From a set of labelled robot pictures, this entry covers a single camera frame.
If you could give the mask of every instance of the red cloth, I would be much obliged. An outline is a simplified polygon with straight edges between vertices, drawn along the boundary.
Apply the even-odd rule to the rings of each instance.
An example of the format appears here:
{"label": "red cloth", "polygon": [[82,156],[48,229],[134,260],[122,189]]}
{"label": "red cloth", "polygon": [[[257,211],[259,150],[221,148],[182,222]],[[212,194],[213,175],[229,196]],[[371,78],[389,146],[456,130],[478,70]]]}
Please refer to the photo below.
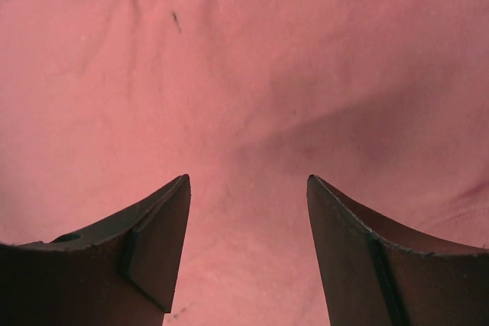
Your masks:
{"label": "red cloth", "polygon": [[0,0],[0,239],[52,240],[189,173],[175,315],[327,324],[311,173],[487,238],[489,0]]}

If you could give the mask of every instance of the pink fabric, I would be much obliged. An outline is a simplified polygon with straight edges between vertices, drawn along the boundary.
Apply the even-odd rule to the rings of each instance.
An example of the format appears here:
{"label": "pink fabric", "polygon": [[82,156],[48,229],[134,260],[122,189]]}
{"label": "pink fabric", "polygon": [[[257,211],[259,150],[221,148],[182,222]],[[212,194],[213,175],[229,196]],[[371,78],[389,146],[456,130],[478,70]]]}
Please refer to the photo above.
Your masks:
{"label": "pink fabric", "polygon": [[484,246],[489,0],[0,0],[0,240],[182,173],[185,325],[327,324],[311,173]]}

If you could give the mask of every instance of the black plastic object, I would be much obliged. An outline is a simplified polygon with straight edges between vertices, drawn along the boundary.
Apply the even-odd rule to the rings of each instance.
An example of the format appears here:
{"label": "black plastic object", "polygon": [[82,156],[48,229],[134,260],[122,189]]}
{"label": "black plastic object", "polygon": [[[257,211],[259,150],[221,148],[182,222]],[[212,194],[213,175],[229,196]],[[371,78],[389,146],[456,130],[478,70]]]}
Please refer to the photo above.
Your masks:
{"label": "black plastic object", "polygon": [[185,175],[51,243],[0,244],[0,324],[161,326],[189,205]]}
{"label": "black plastic object", "polygon": [[487,326],[489,253],[415,231],[310,176],[331,326]]}

